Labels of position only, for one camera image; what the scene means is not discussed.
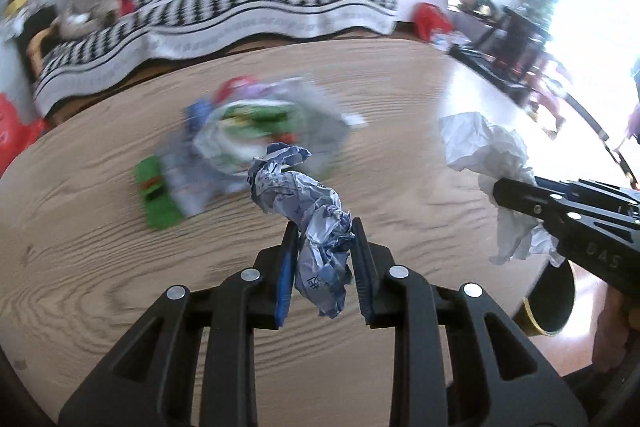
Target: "metal rivet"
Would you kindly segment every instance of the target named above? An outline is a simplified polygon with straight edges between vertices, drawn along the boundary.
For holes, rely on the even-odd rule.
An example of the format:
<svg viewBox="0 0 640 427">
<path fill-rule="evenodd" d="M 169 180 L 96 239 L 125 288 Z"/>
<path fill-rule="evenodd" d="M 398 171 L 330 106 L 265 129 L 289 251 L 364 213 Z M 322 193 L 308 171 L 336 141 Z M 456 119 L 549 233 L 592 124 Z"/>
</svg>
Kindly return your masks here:
<svg viewBox="0 0 640 427">
<path fill-rule="evenodd" d="M 257 270 L 255 268 L 245 268 L 244 270 L 242 270 L 240 277 L 243 281 L 255 281 L 256 279 L 258 279 L 258 277 L 260 277 L 260 270 Z"/>
<path fill-rule="evenodd" d="M 479 297 L 482 295 L 482 288 L 474 282 L 465 284 L 463 290 L 469 297 Z"/>
<path fill-rule="evenodd" d="M 396 279 L 404 279 L 409 276 L 409 270 L 406 266 L 402 266 L 401 264 L 396 264 L 389 268 L 389 275 L 391 277 L 395 277 Z"/>
<path fill-rule="evenodd" d="M 166 296 L 172 301 L 182 299 L 186 294 L 187 290 L 184 289 L 184 286 L 171 286 L 171 288 L 166 291 Z"/>
</svg>

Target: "sofa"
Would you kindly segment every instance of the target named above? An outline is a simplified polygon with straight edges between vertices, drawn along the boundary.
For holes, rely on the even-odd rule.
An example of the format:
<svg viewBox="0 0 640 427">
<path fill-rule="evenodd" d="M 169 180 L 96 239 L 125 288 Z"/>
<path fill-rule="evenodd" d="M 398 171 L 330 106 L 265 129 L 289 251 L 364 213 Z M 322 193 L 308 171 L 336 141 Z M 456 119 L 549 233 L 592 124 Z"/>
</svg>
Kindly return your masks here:
<svg viewBox="0 0 640 427">
<path fill-rule="evenodd" d="M 208 57 L 255 36 L 306 40 L 350 28 L 390 34 L 398 0 L 133 0 L 136 10 L 110 28 L 42 54 L 29 54 L 34 103 L 47 116 L 69 100 L 117 88 L 156 59 Z"/>
</svg>

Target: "crumpled paper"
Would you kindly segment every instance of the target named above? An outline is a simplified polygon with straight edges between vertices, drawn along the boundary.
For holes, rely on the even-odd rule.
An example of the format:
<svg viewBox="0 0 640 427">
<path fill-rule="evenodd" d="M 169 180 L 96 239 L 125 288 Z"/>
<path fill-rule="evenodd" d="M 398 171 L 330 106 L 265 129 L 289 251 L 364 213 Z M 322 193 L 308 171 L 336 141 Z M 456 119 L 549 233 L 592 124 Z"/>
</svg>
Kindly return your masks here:
<svg viewBox="0 0 640 427">
<path fill-rule="evenodd" d="M 493 191 L 498 179 L 536 184 L 533 171 L 527 166 L 527 146 L 516 130 L 492 124 L 479 112 L 465 112 L 441 118 L 440 135 L 447 166 L 458 172 L 469 169 L 480 174 L 478 185 L 496 206 Z M 542 254 L 557 267 L 564 261 L 557 245 L 558 240 L 535 217 L 498 206 L 498 255 L 489 258 L 492 263 Z"/>
<path fill-rule="evenodd" d="M 248 170 L 251 198 L 266 213 L 282 214 L 293 221 L 304 238 L 298 256 L 294 285 L 331 318 L 344 308 L 351 283 L 347 266 L 351 215 L 342 211 L 338 194 L 297 171 L 282 170 L 311 156 L 302 147 L 273 143 L 267 155 L 256 158 Z"/>
</svg>

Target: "crumpled white tissue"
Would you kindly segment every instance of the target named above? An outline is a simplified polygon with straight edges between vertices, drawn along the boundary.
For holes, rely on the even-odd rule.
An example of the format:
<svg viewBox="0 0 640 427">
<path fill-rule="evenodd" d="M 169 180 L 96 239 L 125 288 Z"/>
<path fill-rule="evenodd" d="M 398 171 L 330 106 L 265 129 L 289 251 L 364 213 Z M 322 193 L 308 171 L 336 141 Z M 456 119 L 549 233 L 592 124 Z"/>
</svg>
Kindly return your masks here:
<svg viewBox="0 0 640 427">
<path fill-rule="evenodd" d="M 527 146 L 516 130 L 490 123 L 479 112 L 464 112 L 441 118 L 440 135 L 447 166 L 480 174 L 478 185 L 493 204 L 494 184 L 500 178 L 536 184 L 527 166 Z M 560 266 L 564 257 L 556 251 L 557 245 L 558 240 L 535 217 L 498 206 L 498 255 L 489 258 L 492 263 L 542 254 Z"/>
</svg>

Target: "wooden armrest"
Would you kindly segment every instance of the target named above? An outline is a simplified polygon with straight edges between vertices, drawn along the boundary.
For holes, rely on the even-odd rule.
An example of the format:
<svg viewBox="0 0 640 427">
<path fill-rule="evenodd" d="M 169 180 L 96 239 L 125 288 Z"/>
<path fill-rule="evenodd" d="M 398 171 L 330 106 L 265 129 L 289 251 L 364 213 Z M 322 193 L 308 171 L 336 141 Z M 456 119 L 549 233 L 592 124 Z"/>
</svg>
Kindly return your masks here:
<svg viewBox="0 0 640 427">
<path fill-rule="evenodd" d="M 42 40 L 44 39 L 44 37 L 51 35 L 51 32 L 52 32 L 51 27 L 46 28 L 41 32 L 38 32 L 36 36 L 34 36 L 34 38 L 31 39 L 27 47 L 27 56 L 31 61 L 31 69 L 33 69 L 33 73 L 36 75 L 36 79 L 40 77 L 40 73 L 42 72 L 42 68 L 44 67 L 44 64 L 42 61 L 43 59 L 42 51 L 40 49 L 42 46 Z"/>
</svg>

